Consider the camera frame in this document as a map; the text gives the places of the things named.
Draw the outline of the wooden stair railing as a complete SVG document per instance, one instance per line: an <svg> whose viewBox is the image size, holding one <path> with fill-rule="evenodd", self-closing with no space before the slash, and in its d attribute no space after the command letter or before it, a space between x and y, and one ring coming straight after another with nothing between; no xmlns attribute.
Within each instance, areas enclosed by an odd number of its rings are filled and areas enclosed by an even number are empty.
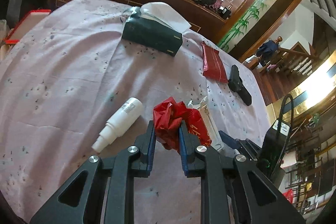
<svg viewBox="0 0 336 224"><path fill-rule="evenodd" d="M271 59L262 66L256 57L256 52L246 61L250 70L256 69L260 73L283 73L286 76L306 78L311 75L322 63L322 59L313 52L307 52L301 43L297 42L291 49L280 47L282 37L278 39L278 50Z"/></svg>

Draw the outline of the black toy pistol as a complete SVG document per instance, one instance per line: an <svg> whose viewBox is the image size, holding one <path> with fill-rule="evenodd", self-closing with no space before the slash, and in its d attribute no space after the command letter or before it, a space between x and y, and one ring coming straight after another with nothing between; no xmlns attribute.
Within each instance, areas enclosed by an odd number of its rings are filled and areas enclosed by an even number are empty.
<svg viewBox="0 0 336 224"><path fill-rule="evenodd" d="M252 105L252 96L244 86L239 75L239 69L236 65L231 66L228 86L229 89L232 92L235 92L247 106Z"/></svg>

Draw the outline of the red plastic mesh basket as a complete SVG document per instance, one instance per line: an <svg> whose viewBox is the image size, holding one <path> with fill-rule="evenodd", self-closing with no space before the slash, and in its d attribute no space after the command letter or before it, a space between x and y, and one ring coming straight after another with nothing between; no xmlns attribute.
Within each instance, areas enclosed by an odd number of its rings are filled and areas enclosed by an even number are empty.
<svg viewBox="0 0 336 224"><path fill-rule="evenodd" d="M293 199L294 199L294 192L293 192L293 189L288 189L286 192L283 193L283 196L284 196L290 203L293 203Z"/></svg>

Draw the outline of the white red carton box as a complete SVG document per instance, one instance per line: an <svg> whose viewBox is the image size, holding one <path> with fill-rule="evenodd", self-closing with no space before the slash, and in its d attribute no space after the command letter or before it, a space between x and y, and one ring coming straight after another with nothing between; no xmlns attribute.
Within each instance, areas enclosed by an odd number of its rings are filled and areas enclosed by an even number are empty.
<svg viewBox="0 0 336 224"><path fill-rule="evenodd" d="M208 107L208 102L208 97L205 96L199 103L194 103L193 100L190 100L187 104L187 107L197 109L200 112L205 127L207 128L208 135L211 139L211 146L218 152L220 152L224 149L224 143L221 139L213 116L211 115L210 108Z"/></svg>

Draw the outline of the dark red foil packet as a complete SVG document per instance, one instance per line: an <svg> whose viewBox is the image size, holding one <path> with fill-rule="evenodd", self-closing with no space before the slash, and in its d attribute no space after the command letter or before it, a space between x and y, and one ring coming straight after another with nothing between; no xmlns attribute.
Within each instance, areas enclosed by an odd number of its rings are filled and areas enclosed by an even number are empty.
<svg viewBox="0 0 336 224"><path fill-rule="evenodd" d="M227 84L228 78L219 51L202 42L203 76Z"/></svg>

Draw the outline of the dark green tissue box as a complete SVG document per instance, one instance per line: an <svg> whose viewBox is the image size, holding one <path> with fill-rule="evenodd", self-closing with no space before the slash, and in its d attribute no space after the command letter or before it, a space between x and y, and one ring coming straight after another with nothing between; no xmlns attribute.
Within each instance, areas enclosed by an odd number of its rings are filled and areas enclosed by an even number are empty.
<svg viewBox="0 0 336 224"><path fill-rule="evenodd" d="M120 16L122 38L174 57L191 24L164 2L149 2L125 10Z"/></svg>

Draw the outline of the red plastic wrapper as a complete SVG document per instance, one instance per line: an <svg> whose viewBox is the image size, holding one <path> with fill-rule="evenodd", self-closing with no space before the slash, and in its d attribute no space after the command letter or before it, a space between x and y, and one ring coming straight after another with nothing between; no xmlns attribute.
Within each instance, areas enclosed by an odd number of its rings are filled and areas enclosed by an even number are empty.
<svg viewBox="0 0 336 224"><path fill-rule="evenodd" d="M182 121L187 121L192 109L184 102L176 102L169 97L153 109L155 134L167 150L179 152L179 127Z"/></svg>

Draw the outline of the person in dark clothes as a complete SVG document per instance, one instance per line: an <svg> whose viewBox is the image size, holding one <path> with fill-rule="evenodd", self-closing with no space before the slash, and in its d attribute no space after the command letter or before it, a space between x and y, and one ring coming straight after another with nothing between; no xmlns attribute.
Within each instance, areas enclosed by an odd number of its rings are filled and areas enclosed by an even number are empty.
<svg viewBox="0 0 336 224"><path fill-rule="evenodd" d="M278 50L278 43L278 39L268 40L258 48L255 55L262 66L265 66L273 54Z"/></svg>

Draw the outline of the white spray bottle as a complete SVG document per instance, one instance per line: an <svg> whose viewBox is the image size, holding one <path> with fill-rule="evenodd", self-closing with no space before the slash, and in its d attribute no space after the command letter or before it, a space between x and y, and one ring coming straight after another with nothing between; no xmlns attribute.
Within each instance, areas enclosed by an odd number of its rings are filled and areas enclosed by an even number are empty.
<svg viewBox="0 0 336 224"><path fill-rule="evenodd" d="M105 123L92 149L100 153L106 146L124 135L143 111L143 104L137 98L129 98Z"/></svg>

